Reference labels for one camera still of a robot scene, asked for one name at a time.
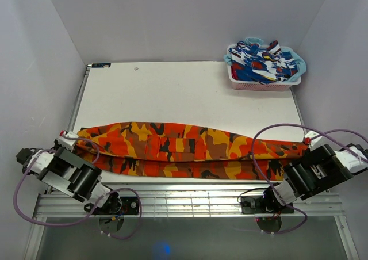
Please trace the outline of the orange camouflage trousers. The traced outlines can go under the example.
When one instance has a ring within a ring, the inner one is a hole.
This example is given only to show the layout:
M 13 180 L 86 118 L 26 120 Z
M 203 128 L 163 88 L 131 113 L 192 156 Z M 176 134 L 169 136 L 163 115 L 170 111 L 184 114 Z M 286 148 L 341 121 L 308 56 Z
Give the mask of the orange camouflage trousers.
M 83 128 L 78 136 L 79 157 L 101 170 L 139 177 L 280 181 L 283 168 L 308 149 L 300 142 L 176 123 L 114 123 Z

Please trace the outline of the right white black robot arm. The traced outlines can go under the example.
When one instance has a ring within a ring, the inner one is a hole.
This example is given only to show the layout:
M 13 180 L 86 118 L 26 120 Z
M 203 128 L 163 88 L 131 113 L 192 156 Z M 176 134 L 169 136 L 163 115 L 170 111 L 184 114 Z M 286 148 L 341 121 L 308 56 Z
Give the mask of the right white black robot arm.
M 347 147 L 349 150 L 334 151 L 323 145 L 287 164 L 282 182 L 263 192 L 262 207 L 284 211 L 297 198 L 306 200 L 366 171 L 367 149 L 358 144 Z

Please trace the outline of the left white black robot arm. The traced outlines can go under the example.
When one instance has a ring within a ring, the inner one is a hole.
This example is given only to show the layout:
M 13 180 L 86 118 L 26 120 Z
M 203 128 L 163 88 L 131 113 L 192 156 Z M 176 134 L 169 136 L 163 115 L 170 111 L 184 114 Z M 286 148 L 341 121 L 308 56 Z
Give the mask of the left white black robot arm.
M 50 187 L 85 204 L 85 211 L 96 205 L 95 214 L 115 214 L 122 206 L 118 193 L 102 184 L 102 170 L 66 148 L 55 152 L 23 148 L 16 155 L 22 172 L 35 175 Z

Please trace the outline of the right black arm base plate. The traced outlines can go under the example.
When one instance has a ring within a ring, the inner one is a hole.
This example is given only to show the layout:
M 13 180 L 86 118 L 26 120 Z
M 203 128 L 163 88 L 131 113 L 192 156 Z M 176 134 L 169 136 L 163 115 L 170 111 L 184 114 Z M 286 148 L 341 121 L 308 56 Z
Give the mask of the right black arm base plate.
M 282 206 L 278 201 L 269 200 L 263 196 L 241 196 L 242 214 L 290 214 L 294 209 Z

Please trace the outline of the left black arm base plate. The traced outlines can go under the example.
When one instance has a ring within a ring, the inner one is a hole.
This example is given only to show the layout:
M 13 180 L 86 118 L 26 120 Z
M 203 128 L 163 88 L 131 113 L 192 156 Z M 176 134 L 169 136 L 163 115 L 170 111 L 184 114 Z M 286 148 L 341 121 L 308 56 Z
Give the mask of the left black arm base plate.
M 94 215 L 137 215 L 140 203 L 137 197 L 110 196 L 101 207 L 96 207 Z

